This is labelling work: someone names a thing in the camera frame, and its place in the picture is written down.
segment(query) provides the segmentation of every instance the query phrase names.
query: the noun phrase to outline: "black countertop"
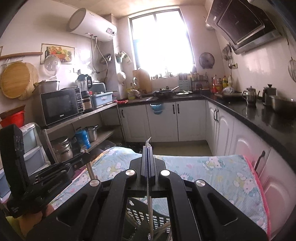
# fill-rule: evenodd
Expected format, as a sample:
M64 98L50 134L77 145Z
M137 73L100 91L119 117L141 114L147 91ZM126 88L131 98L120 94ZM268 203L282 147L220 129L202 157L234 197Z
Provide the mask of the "black countertop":
M209 93L175 95L166 100L156 98L148 101L134 100L120 104L119 107L197 99L206 99L243 122L273 147L296 173L296 119L289 119L276 114L271 107L263 105L261 101L257 101L256 108L247 107L245 101L232 100L229 102Z

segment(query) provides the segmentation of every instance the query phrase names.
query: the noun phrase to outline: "white cabinet door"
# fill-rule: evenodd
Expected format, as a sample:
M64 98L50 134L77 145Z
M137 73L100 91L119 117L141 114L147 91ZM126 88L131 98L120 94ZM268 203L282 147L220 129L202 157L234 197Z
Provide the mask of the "white cabinet door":
M147 114L151 133L151 142L178 141L177 108L176 103L163 103L163 111L157 115L149 104Z
M216 156L226 156L229 153L234 117L225 110L217 108L216 115Z
M261 173L262 167L266 163L271 147L263 141L250 128L239 120L234 120L232 140L229 155L244 155L255 167L258 158L265 151L265 156L261 158L257 172Z
M216 118L217 107L206 101L206 140L213 155L215 155Z
M205 100L176 102L179 141L205 139Z
M150 137L145 105L119 108L123 130L128 142L145 142Z
M296 204L296 176L287 162L272 148L259 180L268 203L273 238Z

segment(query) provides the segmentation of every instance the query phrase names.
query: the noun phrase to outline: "pink trim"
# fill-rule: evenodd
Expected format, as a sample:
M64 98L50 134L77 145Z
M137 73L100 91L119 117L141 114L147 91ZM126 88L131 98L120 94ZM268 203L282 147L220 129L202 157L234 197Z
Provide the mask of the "pink trim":
M263 190L263 187L261 185L261 182L259 180L259 177L257 175L257 172L254 170L253 166L252 166L252 163L248 160L248 158L246 156L243 156L244 159L246 160L246 162L248 163L249 165L249 168L253 174L253 176L255 177L255 180L256 180L256 183L260 189L260 192L261 192L261 196L262 196L262 200L263 200L263 204L264 204L264 209L265 209L265 212L266 212L266 216L267 216L267 236L268 236L268 239L270 240L270 213L269 213L269 208L268 208L268 204L267 204L267 201L266 201L266 198L265 198L265 195L264 195L264 190Z

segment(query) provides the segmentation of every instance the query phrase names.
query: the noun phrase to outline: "tile floor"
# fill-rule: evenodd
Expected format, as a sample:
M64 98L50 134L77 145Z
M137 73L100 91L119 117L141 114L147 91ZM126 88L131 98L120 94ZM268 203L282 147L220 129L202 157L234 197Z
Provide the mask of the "tile floor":
M152 143L154 155L164 156L212 156L206 141Z

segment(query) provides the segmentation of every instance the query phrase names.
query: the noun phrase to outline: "hello kitty tablecloth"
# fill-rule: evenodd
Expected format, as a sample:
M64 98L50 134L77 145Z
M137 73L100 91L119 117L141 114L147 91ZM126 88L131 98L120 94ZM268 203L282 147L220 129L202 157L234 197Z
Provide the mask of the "hello kitty tablecloth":
M93 162L94 174L101 181L112 179L117 173L128 169L131 160L141 156L128 148L110 148ZM197 179L205 180L269 235L269 210L262 186L252 165L243 156L156 155L155 157L163 160L168 170L179 174L184 180L192 182ZM51 202L54 209L89 181L88 172L84 170ZM146 197L140 200L147 203ZM153 209L169 216L166 198L153 199Z

